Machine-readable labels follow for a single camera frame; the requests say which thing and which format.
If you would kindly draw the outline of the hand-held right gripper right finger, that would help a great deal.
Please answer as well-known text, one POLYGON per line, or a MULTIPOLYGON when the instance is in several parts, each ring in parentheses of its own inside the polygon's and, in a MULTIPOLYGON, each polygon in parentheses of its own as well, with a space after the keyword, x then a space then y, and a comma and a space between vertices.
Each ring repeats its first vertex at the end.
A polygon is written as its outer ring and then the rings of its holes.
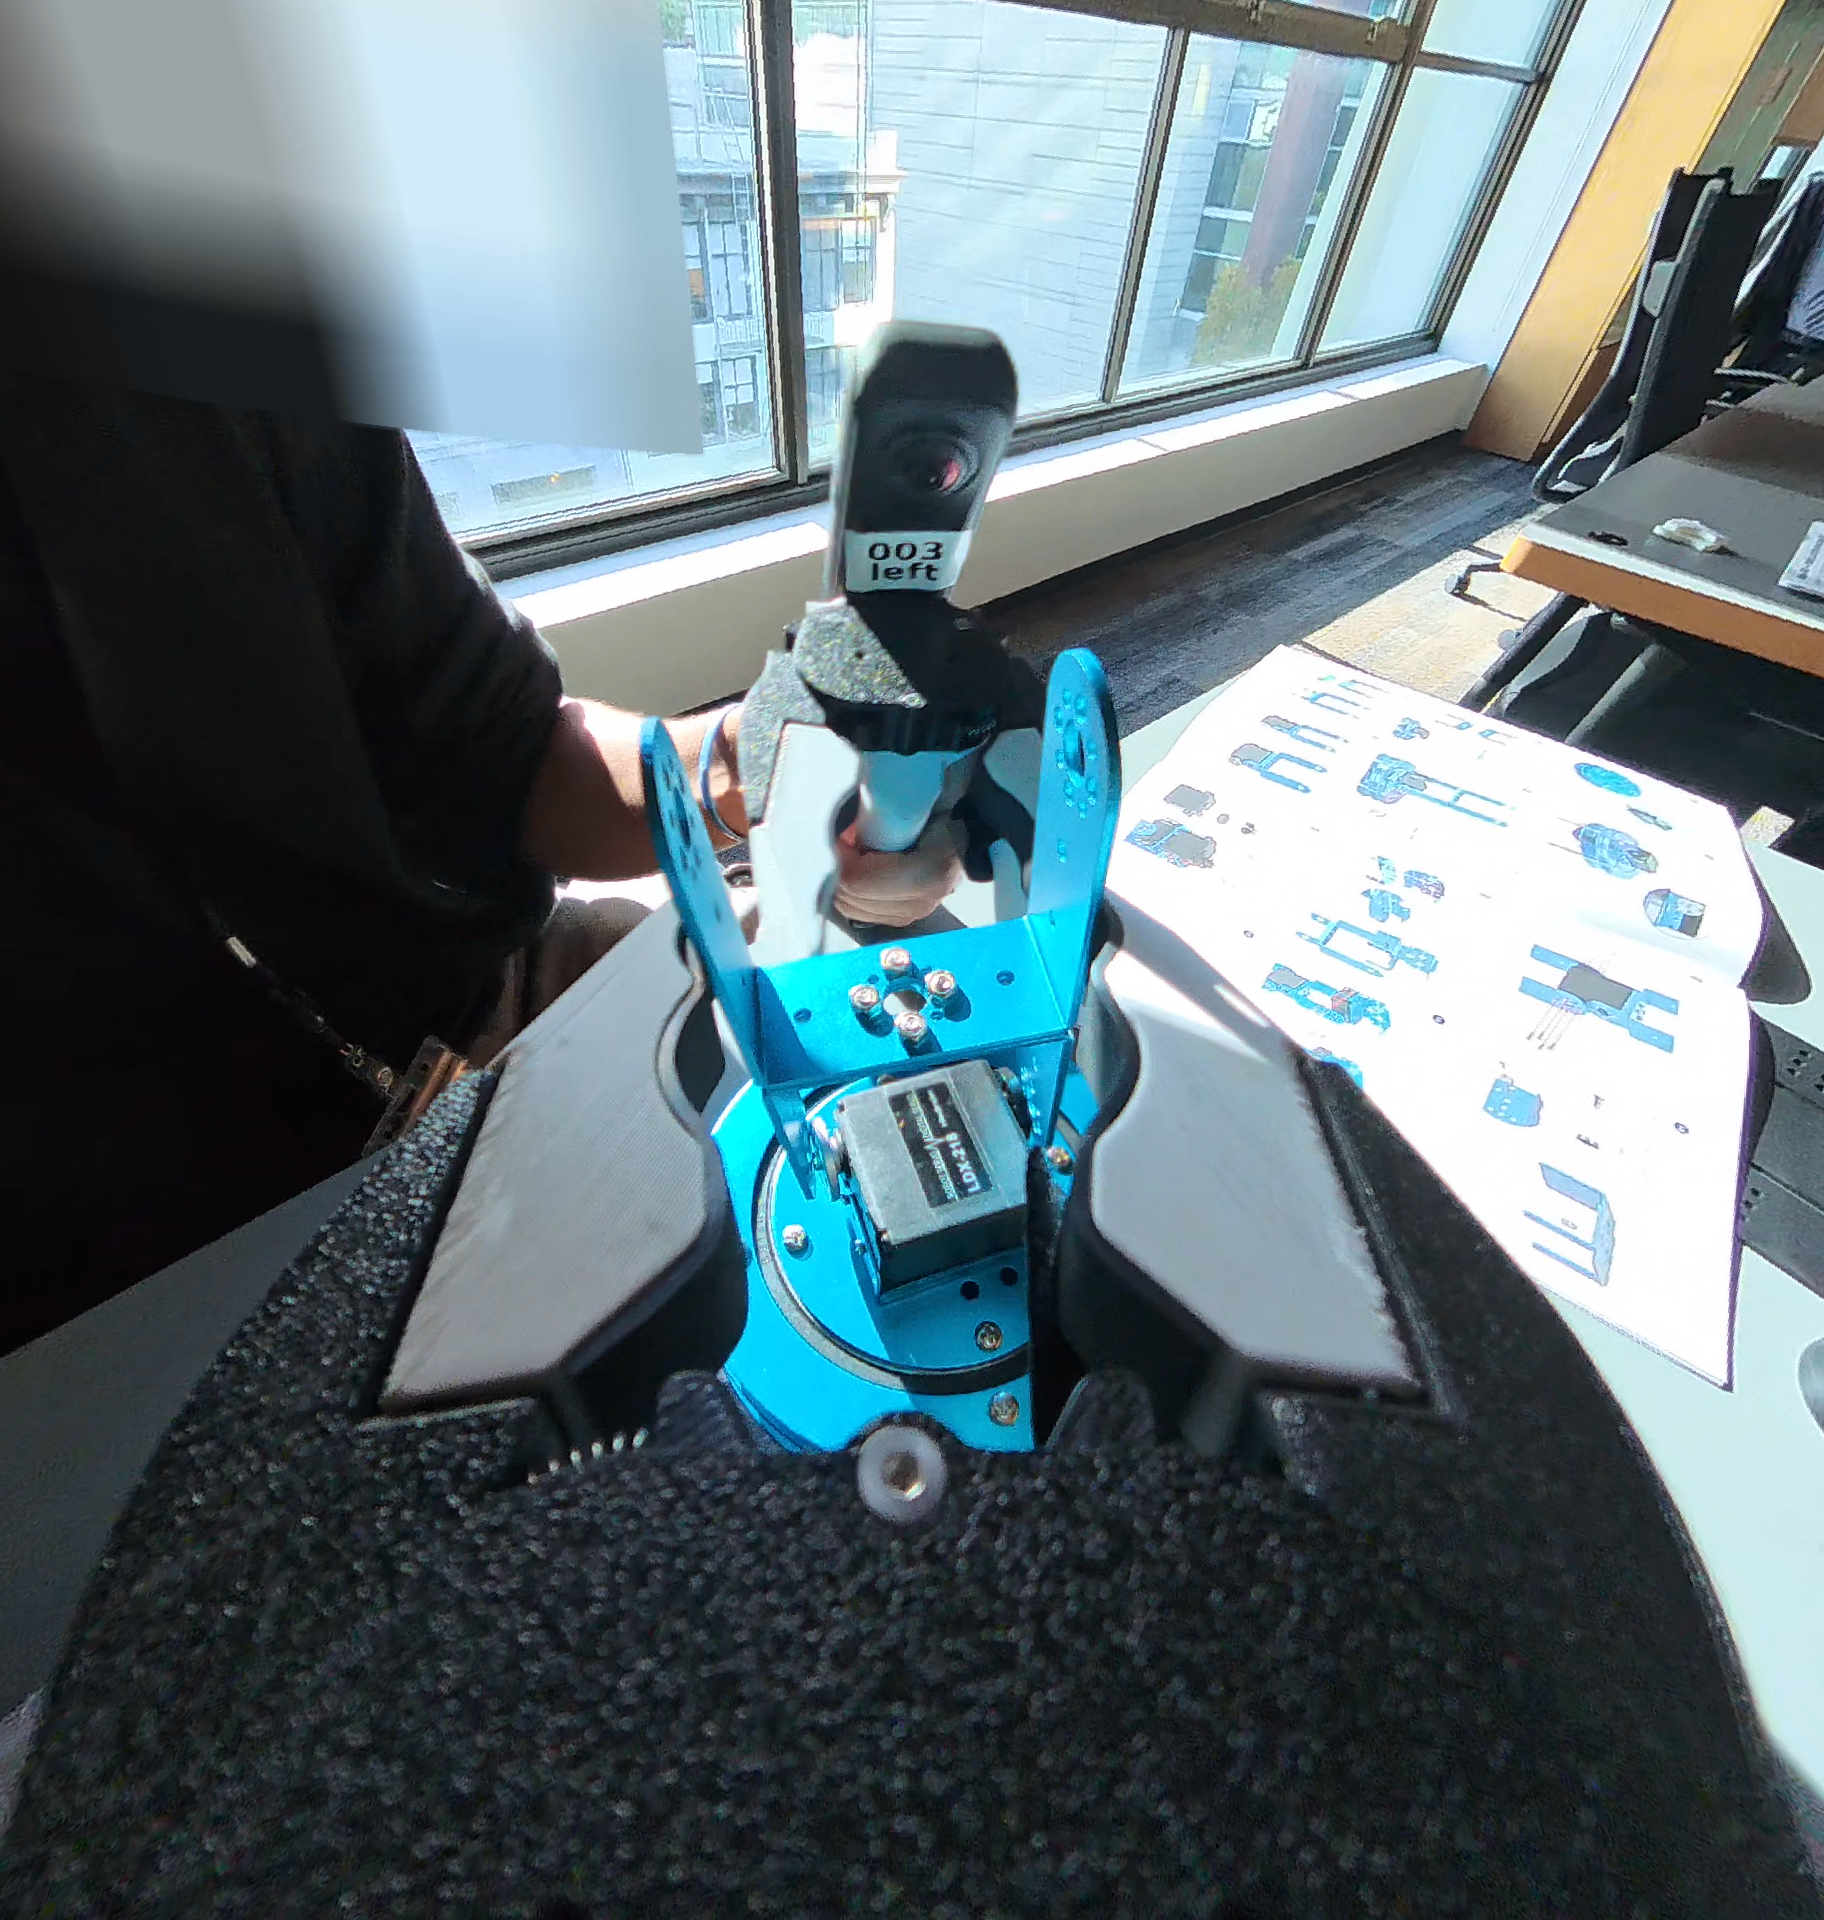
POLYGON ((1138 1381, 1193 1453, 1252 1449, 1270 1392, 1428 1405, 1276 1026, 1176 935, 1104 930, 1075 1063, 1095 1114, 1051 1319, 1084 1370, 1138 1381))

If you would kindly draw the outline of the blue wristband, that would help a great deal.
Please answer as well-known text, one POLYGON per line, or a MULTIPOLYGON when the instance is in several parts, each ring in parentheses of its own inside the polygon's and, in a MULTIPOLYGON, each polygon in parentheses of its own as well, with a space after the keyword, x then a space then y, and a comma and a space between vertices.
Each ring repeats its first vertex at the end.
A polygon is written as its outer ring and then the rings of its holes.
POLYGON ((692 789, 700 816, 718 845, 742 842, 747 831, 744 820, 732 825, 732 820, 721 815, 721 803, 718 800, 718 793, 731 795, 735 790, 736 774, 732 771, 732 755, 742 709, 744 704, 732 704, 710 712, 692 774, 692 789))

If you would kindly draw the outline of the black office chair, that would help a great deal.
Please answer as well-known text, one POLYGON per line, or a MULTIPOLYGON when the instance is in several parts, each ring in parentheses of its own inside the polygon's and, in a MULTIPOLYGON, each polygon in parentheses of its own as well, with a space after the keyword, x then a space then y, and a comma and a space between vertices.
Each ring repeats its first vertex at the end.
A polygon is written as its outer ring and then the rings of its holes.
POLYGON ((1766 383, 1757 357, 1778 342, 1824 214, 1824 177, 1732 189, 1732 174, 1674 174, 1650 223, 1614 366, 1538 468, 1533 493, 1559 507, 1704 420, 1710 396, 1766 383))

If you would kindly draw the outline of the grey desk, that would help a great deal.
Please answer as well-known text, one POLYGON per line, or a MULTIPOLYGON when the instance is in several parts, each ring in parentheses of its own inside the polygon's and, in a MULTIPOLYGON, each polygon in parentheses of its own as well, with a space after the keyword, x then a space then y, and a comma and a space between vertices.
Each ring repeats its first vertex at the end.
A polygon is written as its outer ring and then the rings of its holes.
MULTIPOLYGON (((358 1174, 331 1174, 0 1360, 0 1830, 38 1692, 135 1478, 358 1174)), ((1747 1250, 1728 1392, 1555 1308, 1693 1534, 1768 1735, 1824 1801, 1824 1435, 1796 1379, 1824 1337, 1824 1302, 1747 1250)))

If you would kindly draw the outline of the person's dark clothed torso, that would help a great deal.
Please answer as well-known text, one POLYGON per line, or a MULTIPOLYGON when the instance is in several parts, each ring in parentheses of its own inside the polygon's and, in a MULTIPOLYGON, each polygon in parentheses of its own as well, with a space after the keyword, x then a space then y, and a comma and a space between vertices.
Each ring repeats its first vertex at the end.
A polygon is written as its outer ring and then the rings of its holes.
POLYGON ((0 1355, 466 1041, 558 698, 398 432, 0 368, 0 1355))

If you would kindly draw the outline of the blue round servo base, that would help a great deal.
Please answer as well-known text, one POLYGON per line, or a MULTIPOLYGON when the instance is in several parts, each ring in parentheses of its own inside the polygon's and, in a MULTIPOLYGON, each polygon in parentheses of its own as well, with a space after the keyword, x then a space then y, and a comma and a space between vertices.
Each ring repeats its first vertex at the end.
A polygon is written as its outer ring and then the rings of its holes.
POLYGON ((1091 1113, 1069 1048, 906 1063, 810 1095, 796 1172, 736 1090, 712 1138, 747 1255, 727 1381, 753 1420, 798 1453, 916 1417, 1032 1450, 1041 1246, 1091 1113))

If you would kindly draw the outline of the printed instruction sheet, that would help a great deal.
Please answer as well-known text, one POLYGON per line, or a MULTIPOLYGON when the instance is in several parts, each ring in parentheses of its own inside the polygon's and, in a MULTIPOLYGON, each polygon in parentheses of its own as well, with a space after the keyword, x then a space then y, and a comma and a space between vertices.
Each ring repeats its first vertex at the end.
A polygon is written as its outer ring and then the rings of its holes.
POLYGON ((1135 783, 1110 885, 1538 1285, 1729 1384, 1766 905, 1717 803, 1291 645, 1135 783))

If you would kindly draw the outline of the black perforated plate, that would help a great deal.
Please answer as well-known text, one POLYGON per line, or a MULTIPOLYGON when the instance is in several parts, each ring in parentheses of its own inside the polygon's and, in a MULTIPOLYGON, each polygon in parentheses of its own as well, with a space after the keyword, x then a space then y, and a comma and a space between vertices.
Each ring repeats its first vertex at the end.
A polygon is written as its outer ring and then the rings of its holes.
POLYGON ((1756 1021, 1756 1111, 1741 1239, 1824 1302, 1824 1048, 1756 1021))

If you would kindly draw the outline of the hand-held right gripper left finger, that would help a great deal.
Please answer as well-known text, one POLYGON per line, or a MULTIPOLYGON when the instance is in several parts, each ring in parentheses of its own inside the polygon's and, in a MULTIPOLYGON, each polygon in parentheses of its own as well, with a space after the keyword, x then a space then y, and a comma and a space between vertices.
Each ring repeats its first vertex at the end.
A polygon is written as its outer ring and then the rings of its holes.
POLYGON ((676 912, 630 930, 504 1054, 376 1411, 537 1397, 571 1447, 716 1372, 746 1255, 702 1111, 727 1062, 676 912))

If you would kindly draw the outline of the person's left hand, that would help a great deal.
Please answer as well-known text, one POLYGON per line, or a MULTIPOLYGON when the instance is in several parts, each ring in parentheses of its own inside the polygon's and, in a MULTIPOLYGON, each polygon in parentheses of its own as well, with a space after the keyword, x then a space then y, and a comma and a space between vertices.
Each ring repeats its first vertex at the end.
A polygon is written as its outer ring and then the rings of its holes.
POLYGON ((860 845, 857 824, 837 833, 835 909, 854 925, 902 928, 929 917, 956 887, 961 860, 949 820, 929 820, 902 852, 860 845))

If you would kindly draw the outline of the person's left forearm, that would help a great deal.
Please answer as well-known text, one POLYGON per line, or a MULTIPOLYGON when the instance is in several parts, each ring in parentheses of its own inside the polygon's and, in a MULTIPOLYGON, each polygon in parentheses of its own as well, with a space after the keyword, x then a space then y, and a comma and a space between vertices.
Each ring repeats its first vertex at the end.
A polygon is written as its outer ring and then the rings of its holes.
MULTIPOLYGON (((720 825, 710 831, 729 847, 747 830, 736 783, 738 705, 674 715, 666 732, 687 781, 714 721, 725 727, 712 764, 710 790, 720 825)), ((523 809, 520 854, 558 879, 618 880, 655 872, 652 815, 639 764, 643 715, 597 700, 563 698, 555 728, 523 809)))

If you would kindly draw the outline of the wooden edged desk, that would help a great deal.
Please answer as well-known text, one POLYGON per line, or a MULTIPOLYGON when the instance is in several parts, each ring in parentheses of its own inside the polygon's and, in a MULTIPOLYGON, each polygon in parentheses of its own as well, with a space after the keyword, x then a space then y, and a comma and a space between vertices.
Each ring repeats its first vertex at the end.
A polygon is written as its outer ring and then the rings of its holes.
POLYGON ((1824 376, 1768 389, 1526 526, 1503 571, 1588 605, 1824 680, 1824 605, 1778 574, 1824 520, 1824 376), (1650 530, 1668 516, 1729 545, 1700 555, 1650 530))

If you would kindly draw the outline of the large window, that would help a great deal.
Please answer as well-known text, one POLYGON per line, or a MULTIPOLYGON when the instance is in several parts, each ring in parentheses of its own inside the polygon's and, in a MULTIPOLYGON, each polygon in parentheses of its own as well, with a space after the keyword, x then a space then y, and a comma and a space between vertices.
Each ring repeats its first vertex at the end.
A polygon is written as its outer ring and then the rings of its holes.
POLYGON ((700 449, 418 436, 465 540, 804 483, 887 321, 1047 427, 1429 345, 1575 6, 657 12, 700 449))

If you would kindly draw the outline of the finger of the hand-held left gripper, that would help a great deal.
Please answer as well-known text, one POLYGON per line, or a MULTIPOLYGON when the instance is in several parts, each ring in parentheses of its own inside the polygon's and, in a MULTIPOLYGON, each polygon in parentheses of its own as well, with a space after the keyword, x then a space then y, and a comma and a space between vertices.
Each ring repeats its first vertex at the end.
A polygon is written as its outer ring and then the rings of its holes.
POLYGON ((750 830, 759 930, 750 959, 775 968, 823 952, 837 890, 837 820, 854 795, 854 750, 835 733, 785 724, 763 819, 750 830))

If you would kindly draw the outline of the blue double U bracket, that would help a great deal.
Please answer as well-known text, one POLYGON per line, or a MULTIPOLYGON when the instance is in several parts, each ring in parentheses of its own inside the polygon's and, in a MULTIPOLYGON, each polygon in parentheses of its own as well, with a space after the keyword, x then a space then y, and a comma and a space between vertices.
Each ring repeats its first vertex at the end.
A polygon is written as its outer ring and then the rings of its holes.
POLYGON ((891 1067, 1016 1062, 1028 1097, 1028 1135, 1045 1138, 1086 988, 1091 925, 1104 899, 1120 798, 1114 704, 1091 651, 1056 655, 1045 684, 1024 915, 910 945, 913 970, 952 974, 956 999, 966 1003, 964 1012, 943 1007, 916 1051, 887 1021, 861 1021, 850 1005, 852 988, 883 983, 883 947, 768 966, 750 955, 683 764, 655 718, 640 724, 639 758, 657 862, 687 947, 702 963, 738 1059, 805 1192, 823 1174, 807 1097, 891 1067))

